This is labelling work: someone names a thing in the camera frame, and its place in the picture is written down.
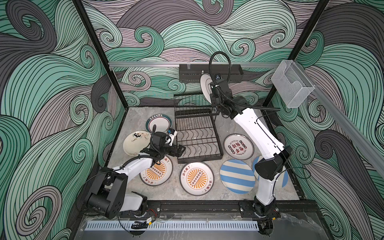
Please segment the black wire dish rack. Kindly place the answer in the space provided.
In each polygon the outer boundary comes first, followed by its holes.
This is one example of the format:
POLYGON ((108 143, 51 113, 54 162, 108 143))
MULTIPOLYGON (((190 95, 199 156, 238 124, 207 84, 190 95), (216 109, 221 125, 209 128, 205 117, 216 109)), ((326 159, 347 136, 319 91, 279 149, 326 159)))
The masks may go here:
POLYGON ((174 115, 177 143, 186 148, 178 157, 179 164, 222 159, 224 153, 215 124, 219 112, 203 93, 174 95, 174 115))

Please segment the white plate green flower outline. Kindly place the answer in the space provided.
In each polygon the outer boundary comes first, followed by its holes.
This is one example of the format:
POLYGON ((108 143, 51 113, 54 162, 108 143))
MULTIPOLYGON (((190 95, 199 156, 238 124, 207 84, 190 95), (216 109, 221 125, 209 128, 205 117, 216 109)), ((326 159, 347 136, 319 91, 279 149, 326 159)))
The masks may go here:
POLYGON ((205 99, 211 104, 211 96, 210 94, 212 93, 212 88, 210 83, 212 83, 212 79, 208 74, 203 74, 201 75, 200 78, 200 85, 201 85, 201 90, 202 93, 205 97, 205 99))

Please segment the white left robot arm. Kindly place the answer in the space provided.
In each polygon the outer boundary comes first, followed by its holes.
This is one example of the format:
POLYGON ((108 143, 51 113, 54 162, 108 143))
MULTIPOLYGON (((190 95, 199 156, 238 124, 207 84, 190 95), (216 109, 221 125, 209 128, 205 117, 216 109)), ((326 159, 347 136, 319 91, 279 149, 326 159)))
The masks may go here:
POLYGON ((127 185, 164 157, 182 156, 186 147, 176 145, 177 134, 174 129, 158 132, 153 126, 149 143, 136 148, 139 151, 137 156, 114 168, 103 167, 91 178, 93 182, 84 200, 85 207, 108 219, 143 216, 147 211, 148 198, 136 192, 127 194, 127 185))

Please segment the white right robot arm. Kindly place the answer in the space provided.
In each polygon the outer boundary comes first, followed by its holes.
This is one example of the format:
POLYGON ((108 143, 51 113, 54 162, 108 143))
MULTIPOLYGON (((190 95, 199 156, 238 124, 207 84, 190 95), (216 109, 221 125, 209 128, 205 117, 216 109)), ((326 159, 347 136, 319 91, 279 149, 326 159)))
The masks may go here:
POLYGON ((255 165, 260 180, 257 195, 254 198, 254 210, 260 217, 278 218, 280 213, 276 207, 275 184, 293 149, 289 146, 285 147, 270 133, 254 112, 257 107, 251 106, 242 96, 233 97, 229 88, 231 70, 231 60, 226 53, 221 51, 213 53, 209 61, 209 74, 213 81, 210 84, 211 104, 223 116, 229 117, 240 125, 261 151, 263 159, 255 165), (229 63, 226 80, 221 74, 213 73, 212 62, 216 55, 223 55, 229 63))

